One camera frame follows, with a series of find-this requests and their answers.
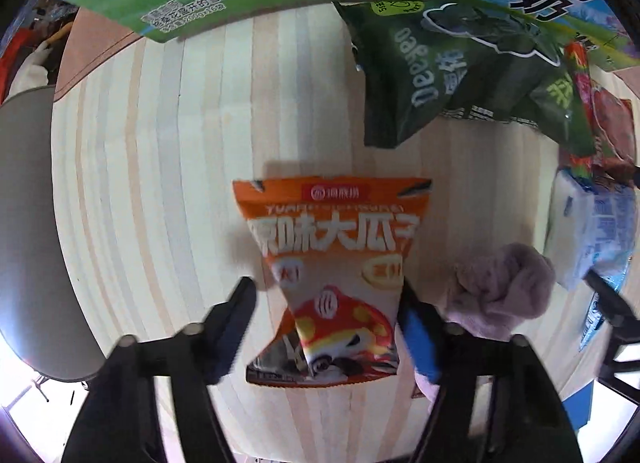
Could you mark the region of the orange sunflower seed bag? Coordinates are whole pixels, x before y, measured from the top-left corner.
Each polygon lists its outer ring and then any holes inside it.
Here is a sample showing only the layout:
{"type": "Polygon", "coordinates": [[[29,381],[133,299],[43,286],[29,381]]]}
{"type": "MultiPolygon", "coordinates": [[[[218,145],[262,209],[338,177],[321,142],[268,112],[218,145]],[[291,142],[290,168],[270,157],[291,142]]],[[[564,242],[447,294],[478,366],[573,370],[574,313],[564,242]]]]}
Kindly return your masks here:
{"type": "Polygon", "coordinates": [[[405,261],[430,179],[236,180],[235,202],[285,301],[248,383],[331,387],[396,374],[405,261]]]}

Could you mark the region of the red snack packet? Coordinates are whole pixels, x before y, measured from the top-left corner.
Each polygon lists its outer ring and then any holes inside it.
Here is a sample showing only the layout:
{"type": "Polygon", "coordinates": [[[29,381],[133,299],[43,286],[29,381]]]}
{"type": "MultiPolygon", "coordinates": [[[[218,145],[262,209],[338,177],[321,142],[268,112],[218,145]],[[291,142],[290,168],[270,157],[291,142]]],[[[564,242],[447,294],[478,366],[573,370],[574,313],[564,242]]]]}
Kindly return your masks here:
{"type": "Polygon", "coordinates": [[[637,155],[631,102],[617,98],[591,79],[587,50],[581,42],[570,42],[564,54],[594,146],[591,155],[570,154],[570,171],[578,178],[608,178],[632,186],[637,155]]]}

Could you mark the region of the orange plastic bag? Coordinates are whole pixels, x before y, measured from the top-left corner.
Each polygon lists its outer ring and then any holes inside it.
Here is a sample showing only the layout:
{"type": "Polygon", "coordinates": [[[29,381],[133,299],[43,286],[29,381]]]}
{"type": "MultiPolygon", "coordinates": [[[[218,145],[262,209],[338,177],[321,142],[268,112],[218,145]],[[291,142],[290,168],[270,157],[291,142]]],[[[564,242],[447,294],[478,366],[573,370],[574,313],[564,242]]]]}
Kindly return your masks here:
{"type": "Polygon", "coordinates": [[[37,33],[28,28],[20,28],[4,50],[0,60],[0,102],[6,100],[11,82],[26,56],[35,49],[37,33]]]}

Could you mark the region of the green seaweed snack bag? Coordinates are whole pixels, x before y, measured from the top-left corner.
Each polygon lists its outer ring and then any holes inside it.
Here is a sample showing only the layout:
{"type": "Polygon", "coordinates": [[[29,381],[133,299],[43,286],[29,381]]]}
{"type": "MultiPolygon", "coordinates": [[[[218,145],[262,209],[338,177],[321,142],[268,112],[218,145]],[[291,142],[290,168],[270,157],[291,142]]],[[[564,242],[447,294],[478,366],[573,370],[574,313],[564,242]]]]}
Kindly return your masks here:
{"type": "Polygon", "coordinates": [[[593,154],[570,61],[545,28],[453,0],[335,9],[364,75],[367,146],[395,149],[446,117],[527,125],[570,154],[593,154]]]}

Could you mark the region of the white goose plush toy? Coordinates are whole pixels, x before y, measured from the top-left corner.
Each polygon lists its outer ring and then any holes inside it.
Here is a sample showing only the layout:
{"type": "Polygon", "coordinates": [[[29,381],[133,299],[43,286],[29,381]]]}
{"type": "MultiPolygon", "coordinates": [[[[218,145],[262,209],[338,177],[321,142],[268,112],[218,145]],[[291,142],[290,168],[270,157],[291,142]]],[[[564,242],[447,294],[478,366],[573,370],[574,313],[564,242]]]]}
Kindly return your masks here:
{"type": "Polygon", "coordinates": [[[49,39],[44,40],[18,68],[6,97],[54,85],[58,79],[61,59],[49,39]]]}

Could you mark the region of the striped table mat with cat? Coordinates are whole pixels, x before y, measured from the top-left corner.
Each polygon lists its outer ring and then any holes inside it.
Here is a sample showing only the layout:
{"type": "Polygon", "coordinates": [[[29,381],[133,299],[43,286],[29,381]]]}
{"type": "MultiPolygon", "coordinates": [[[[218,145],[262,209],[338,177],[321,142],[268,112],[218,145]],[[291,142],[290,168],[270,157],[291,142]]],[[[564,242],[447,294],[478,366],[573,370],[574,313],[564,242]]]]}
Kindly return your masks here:
{"type": "Polygon", "coordinates": [[[532,127],[439,118],[393,150],[363,143],[364,76],[329,4],[273,12],[159,44],[83,11],[63,65],[94,67],[54,96],[53,200],[63,257],[100,349],[174,335],[242,277],[257,304],[232,371],[210,389],[233,452],[283,462],[376,462],[411,451],[427,416],[407,351],[395,375],[331,388],[247,382],[286,304],[269,245],[338,239],[310,206],[250,226],[236,179],[425,177],[430,204],[405,272],[445,299],[459,261],[544,245],[558,146],[532,127]]]}

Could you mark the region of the blue tissue pack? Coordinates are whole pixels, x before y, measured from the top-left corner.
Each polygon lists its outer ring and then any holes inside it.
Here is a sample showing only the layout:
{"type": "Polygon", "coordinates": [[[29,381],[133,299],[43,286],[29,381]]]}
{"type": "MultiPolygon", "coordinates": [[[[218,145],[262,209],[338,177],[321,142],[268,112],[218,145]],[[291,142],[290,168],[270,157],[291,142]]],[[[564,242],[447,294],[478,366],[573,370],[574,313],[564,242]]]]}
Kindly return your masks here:
{"type": "Polygon", "coordinates": [[[580,181],[567,169],[556,173],[544,256],[565,290],[575,290],[589,270],[622,281],[636,230],[637,200],[630,186],[580,181]]]}

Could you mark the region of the lilac soft cloth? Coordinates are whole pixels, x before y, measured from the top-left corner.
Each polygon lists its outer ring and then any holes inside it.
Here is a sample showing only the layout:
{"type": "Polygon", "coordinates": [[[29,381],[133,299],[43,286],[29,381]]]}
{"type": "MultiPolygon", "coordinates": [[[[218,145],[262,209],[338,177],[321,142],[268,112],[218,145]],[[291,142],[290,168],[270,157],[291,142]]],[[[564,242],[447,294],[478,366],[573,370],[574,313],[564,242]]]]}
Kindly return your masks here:
{"type": "Polygon", "coordinates": [[[511,243],[454,265],[435,309],[481,339],[506,341],[548,309],[555,284],[551,261],[535,247],[511,243]]]}

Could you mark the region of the blue yellow long packet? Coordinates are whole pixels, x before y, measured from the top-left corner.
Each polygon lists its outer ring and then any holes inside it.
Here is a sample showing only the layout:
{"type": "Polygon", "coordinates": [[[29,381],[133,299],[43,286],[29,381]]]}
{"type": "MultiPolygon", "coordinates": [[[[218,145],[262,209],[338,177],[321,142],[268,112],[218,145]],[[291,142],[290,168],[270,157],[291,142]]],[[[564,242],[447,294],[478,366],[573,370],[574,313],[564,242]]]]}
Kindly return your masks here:
{"type": "Polygon", "coordinates": [[[596,336],[600,327],[602,327],[603,322],[604,318],[599,308],[599,295],[593,293],[589,301],[584,326],[582,327],[582,337],[578,345],[578,351],[580,353],[591,343],[593,337],[596,336]]]}

